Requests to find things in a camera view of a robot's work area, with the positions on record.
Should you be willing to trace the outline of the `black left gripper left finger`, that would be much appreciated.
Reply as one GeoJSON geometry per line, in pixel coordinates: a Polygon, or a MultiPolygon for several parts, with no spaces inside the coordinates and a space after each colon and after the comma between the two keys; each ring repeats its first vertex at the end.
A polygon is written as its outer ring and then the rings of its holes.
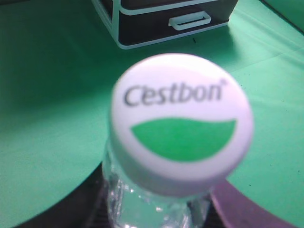
{"type": "Polygon", "coordinates": [[[75,189],[53,182],[0,184],[2,228],[107,228],[101,165],[75,189]]]}

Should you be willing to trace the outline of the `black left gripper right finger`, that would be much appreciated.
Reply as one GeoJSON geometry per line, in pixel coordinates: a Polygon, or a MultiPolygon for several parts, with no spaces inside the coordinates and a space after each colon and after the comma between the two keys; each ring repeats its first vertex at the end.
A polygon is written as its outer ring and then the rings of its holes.
{"type": "Polygon", "coordinates": [[[228,181],[211,192],[205,228],[292,228],[293,225],[258,206],[228,181]]]}

